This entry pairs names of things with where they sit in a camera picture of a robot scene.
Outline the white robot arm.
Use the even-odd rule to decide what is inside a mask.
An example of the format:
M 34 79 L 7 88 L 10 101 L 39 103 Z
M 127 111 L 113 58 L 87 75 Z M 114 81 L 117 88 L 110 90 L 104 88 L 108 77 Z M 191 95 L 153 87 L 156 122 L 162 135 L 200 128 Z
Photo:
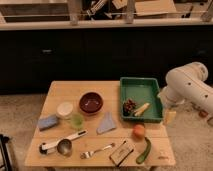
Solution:
M 213 115 L 213 87 L 205 83 L 208 69 L 201 62 L 192 62 L 171 69 L 165 76 L 166 86 L 158 94 L 165 109 L 189 100 Z

